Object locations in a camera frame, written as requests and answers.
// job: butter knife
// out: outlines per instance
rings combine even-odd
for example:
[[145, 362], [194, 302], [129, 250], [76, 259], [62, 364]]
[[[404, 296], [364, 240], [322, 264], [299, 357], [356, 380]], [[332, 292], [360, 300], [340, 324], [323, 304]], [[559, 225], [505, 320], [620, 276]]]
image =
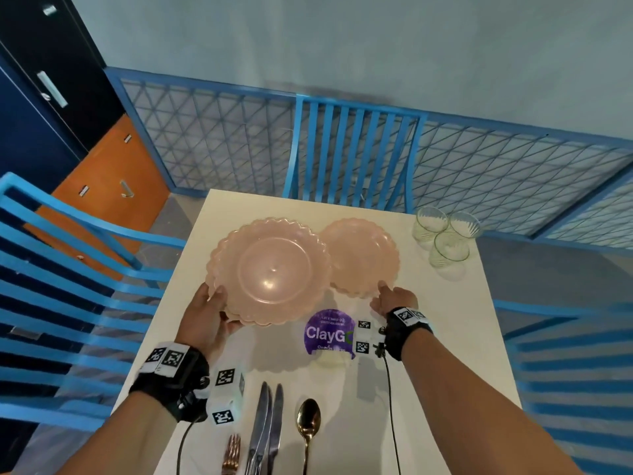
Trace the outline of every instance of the butter knife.
[[261, 438], [257, 444], [257, 450], [255, 453], [255, 461], [253, 466], [255, 467], [255, 475], [259, 475], [261, 472], [261, 463], [264, 460], [264, 453], [266, 452], [266, 446], [268, 444], [268, 437], [270, 436], [270, 423], [273, 416], [273, 392], [268, 388], [268, 408], [266, 409], [266, 422], [264, 423], [264, 431], [261, 433]]
[[251, 441], [248, 447], [248, 458], [246, 459], [246, 475], [250, 475], [253, 469], [253, 462], [255, 454], [257, 453], [257, 447], [259, 446], [259, 440], [264, 432], [264, 425], [266, 424], [266, 414], [268, 413], [268, 406], [272, 404], [270, 399], [270, 388], [266, 382], [261, 384], [261, 390], [259, 392], [259, 401], [257, 402], [257, 411], [255, 412], [255, 423], [253, 423], [253, 433], [251, 435]]
[[273, 473], [275, 457], [279, 453], [279, 439], [281, 436], [281, 420], [284, 414], [284, 387], [281, 383], [275, 390], [275, 404], [273, 405], [272, 423], [270, 424], [270, 439], [268, 441], [268, 475]]

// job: spoon bowl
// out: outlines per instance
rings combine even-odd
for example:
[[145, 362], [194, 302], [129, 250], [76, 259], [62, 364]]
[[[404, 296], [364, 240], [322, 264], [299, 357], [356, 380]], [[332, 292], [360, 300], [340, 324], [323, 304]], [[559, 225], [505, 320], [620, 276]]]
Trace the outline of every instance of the spoon bowl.
[[303, 475], [308, 472], [308, 454], [310, 441], [321, 428], [321, 409], [318, 403], [309, 398], [301, 404], [297, 412], [297, 430], [306, 443], [306, 455], [303, 462]]

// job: purple sticker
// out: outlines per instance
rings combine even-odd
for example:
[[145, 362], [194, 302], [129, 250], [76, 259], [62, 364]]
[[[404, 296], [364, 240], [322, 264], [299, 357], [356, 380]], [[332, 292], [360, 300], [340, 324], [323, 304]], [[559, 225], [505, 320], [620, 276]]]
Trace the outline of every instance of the purple sticker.
[[329, 308], [317, 311], [308, 320], [303, 341], [308, 353], [315, 350], [349, 351], [352, 358], [352, 339], [356, 322], [340, 310]]

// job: door handle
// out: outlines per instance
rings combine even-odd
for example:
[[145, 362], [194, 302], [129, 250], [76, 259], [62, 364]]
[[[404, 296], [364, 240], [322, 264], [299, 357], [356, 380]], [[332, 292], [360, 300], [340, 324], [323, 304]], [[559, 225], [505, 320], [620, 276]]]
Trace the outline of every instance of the door handle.
[[64, 108], [66, 105], [68, 105], [66, 98], [64, 98], [64, 96], [55, 86], [55, 83], [52, 82], [45, 71], [39, 71], [37, 73], [37, 78], [40, 79], [44, 87], [46, 87], [51, 96], [55, 98], [55, 101], [59, 104], [61, 108]]
[[123, 187], [123, 190], [125, 190], [125, 193], [121, 193], [121, 196], [123, 198], [133, 198], [134, 197], [134, 192], [132, 190], [130, 190], [130, 187], [127, 183], [125, 183], [125, 180], [121, 180], [121, 186]]

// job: person's left hand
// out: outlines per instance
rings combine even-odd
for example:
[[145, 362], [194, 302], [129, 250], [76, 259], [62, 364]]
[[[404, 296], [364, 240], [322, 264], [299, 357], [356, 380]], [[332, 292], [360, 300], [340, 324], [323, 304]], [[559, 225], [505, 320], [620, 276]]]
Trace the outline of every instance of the person's left hand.
[[218, 287], [209, 298], [209, 286], [203, 283], [185, 310], [174, 340], [200, 350], [210, 367], [220, 358], [228, 337], [243, 326], [227, 320], [225, 306], [226, 288]]

